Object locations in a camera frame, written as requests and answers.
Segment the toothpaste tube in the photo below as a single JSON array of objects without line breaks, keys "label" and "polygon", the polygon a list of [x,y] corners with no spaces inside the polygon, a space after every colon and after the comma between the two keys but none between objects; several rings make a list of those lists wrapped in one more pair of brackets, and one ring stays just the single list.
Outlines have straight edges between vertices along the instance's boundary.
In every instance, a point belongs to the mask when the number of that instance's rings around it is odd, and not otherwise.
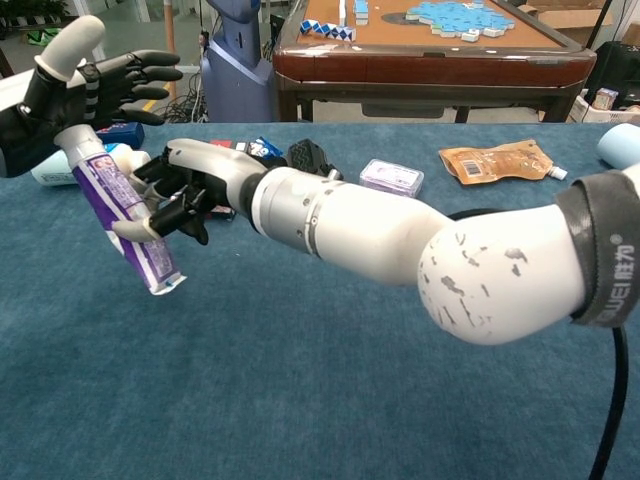
[{"label": "toothpaste tube", "polygon": [[111,243],[129,261],[154,295],[163,295],[185,280],[174,266],[162,239],[148,243],[118,237],[111,225],[117,220],[141,220],[151,213],[131,187],[104,145],[88,125],[70,127],[54,140],[64,150],[69,168],[93,207]]}]

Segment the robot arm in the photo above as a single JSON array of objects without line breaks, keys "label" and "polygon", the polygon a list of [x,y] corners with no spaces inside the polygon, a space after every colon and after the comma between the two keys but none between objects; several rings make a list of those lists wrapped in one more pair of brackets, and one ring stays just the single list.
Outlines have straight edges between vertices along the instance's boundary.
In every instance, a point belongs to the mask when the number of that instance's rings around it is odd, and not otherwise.
[{"label": "robot arm", "polygon": [[[268,169],[246,154],[184,139],[135,173],[141,185],[182,175],[208,198],[203,211],[230,206],[259,234],[296,250],[386,285],[416,285],[431,318],[471,343],[502,344],[575,316],[594,296],[591,277],[602,273],[584,261],[600,250],[585,254],[577,239],[593,240],[589,221],[572,226],[559,205],[454,222],[418,200],[332,175]],[[639,207],[640,165],[623,173]],[[114,231],[135,241],[164,236],[198,214],[194,205],[179,197],[150,221],[120,222]],[[175,208],[182,219],[168,225],[165,212]]]},{"label": "robot arm", "polygon": [[179,57],[148,50],[80,65],[103,35],[100,20],[80,17],[36,57],[34,70],[0,81],[0,177],[16,177],[37,166],[57,150],[53,138],[73,125],[99,129],[115,122],[162,123],[130,104],[165,98],[165,90],[146,85],[179,80],[181,72],[171,68]]}]

